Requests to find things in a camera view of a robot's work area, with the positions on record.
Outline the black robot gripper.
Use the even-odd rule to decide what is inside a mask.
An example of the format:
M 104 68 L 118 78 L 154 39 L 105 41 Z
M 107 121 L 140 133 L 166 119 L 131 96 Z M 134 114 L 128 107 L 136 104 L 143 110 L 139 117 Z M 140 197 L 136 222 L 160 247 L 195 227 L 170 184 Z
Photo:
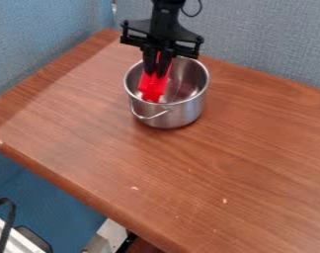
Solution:
M 150 19 L 124 20 L 120 27 L 120 43 L 143 49 L 144 72 L 148 75 L 156 71 L 158 78 L 163 78 L 175 55 L 190 58 L 199 55 L 203 37 L 188 31 L 179 22 L 152 30 Z

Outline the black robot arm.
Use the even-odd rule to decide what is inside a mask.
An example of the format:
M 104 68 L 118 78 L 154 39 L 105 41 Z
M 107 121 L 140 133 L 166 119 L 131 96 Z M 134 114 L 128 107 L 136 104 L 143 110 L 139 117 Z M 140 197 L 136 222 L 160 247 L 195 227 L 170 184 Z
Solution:
M 178 21 L 186 0 L 151 0 L 151 17 L 124 20 L 120 43 L 135 46 L 143 53 L 144 71 L 163 78 L 176 56 L 196 58 L 203 37 L 187 30 Z

